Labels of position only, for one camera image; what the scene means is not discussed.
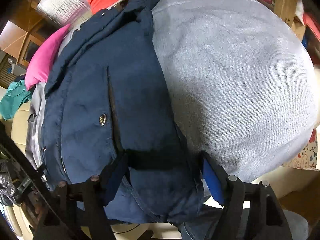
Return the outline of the navy blue jacket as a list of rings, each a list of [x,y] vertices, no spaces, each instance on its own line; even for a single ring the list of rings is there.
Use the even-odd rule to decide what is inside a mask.
[[[180,224],[203,203],[153,47],[159,1],[97,12],[64,47],[45,86],[41,154],[49,186],[82,183],[123,155],[103,194],[107,217],[121,222]]]

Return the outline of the grey bed blanket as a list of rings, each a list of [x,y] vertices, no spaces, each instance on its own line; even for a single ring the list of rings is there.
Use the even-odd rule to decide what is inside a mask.
[[[152,16],[174,120],[199,173],[206,151],[250,183],[307,144],[317,118],[315,72],[277,15],[256,0],[160,0]]]

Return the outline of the floral patterned sheet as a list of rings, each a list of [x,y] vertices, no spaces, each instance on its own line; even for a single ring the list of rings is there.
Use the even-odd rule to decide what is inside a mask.
[[[283,163],[282,167],[290,167],[301,170],[315,170],[318,161],[318,140],[317,130],[313,129],[311,137],[306,146],[297,155],[288,162]]]

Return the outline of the teal garment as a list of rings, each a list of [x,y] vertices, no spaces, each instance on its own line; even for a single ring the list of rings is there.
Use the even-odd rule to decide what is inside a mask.
[[[22,104],[31,100],[32,93],[27,90],[25,80],[12,82],[1,99],[0,111],[4,120],[12,119]]]

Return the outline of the pink pillow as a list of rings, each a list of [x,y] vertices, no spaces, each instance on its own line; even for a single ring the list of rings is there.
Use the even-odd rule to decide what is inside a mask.
[[[39,82],[47,82],[60,45],[68,33],[70,24],[50,35],[33,55],[25,75],[25,86],[30,90]]]

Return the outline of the wooden cabinet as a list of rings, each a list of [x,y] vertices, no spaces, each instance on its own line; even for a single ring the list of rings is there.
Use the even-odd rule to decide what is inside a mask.
[[[50,35],[51,25],[36,9],[35,0],[21,0],[1,32],[1,50],[27,68],[35,51]]]

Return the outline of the silver foil mat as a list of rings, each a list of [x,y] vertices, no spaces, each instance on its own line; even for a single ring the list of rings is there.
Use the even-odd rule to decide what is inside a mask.
[[[90,7],[87,0],[40,0],[36,10],[55,24],[64,26],[89,12]]]

